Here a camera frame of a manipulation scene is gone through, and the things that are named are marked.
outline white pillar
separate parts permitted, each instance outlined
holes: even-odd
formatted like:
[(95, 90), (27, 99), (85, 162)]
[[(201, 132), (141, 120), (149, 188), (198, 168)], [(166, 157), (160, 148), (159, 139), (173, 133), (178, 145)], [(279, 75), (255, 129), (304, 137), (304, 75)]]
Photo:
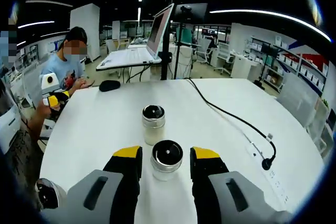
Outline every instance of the white pillar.
[(99, 11), (94, 4), (88, 4), (70, 13), (70, 29), (75, 26), (83, 28), (88, 36), (88, 56), (94, 61), (100, 56), (99, 50)]

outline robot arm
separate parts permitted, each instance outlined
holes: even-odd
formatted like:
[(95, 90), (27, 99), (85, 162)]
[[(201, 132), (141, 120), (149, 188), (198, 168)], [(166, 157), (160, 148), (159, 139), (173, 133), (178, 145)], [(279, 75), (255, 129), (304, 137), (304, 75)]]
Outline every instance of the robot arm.
[(264, 192), (239, 172), (229, 172), (217, 153), (193, 147), (190, 161), (198, 224), (289, 222), (290, 213), (271, 208)]
[(142, 147), (121, 149), (104, 170), (71, 187), (64, 206), (44, 209), (42, 215), (50, 223), (134, 223), (141, 169)]

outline laptop screen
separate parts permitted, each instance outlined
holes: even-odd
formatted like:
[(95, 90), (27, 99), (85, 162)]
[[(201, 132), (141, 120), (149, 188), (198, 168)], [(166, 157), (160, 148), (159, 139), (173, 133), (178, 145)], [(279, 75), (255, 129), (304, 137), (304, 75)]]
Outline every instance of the laptop screen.
[(147, 49), (154, 59), (157, 58), (157, 50), (159, 49), (159, 45), (162, 41), (164, 31), (168, 25), (169, 17), (172, 13), (173, 6), (174, 4), (171, 4), (155, 16), (151, 34), (147, 42)]

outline computer mouse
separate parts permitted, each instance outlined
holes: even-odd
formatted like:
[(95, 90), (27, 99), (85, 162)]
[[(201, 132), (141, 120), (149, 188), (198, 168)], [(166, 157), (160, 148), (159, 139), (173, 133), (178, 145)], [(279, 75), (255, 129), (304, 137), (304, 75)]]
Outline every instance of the computer mouse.
[(106, 81), (103, 81), (99, 85), (99, 90), (101, 92), (107, 92), (107, 91), (118, 89), (118, 88), (120, 88), (120, 82), (119, 81), (106, 80)]

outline person's hand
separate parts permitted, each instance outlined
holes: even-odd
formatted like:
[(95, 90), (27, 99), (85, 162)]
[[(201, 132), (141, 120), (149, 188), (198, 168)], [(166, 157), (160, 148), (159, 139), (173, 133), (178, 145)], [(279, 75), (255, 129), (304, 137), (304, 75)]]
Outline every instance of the person's hand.
[(78, 89), (81, 89), (82, 85), (85, 85), (85, 83), (86, 83), (86, 79), (78, 78), (73, 84), (72, 88), (69, 89), (69, 95), (72, 96), (74, 92)]
[(49, 106), (46, 106), (43, 104), (43, 101), (39, 101), (37, 108), (36, 108), (36, 113), (42, 117), (43, 119), (47, 118), (51, 114), (51, 110)]
[(93, 84), (94, 84), (94, 81), (92, 81), (92, 80), (86, 80), (86, 83), (83, 84), (83, 85), (80, 87), (80, 89), (86, 89), (86, 88), (92, 86)]
[(72, 86), (73, 90), (76, 91), (77, 89), (80, 89), (82, 87), (82, 85), (86, 84), (86, 79), (84, 78), (78, 78), (74, 85)]

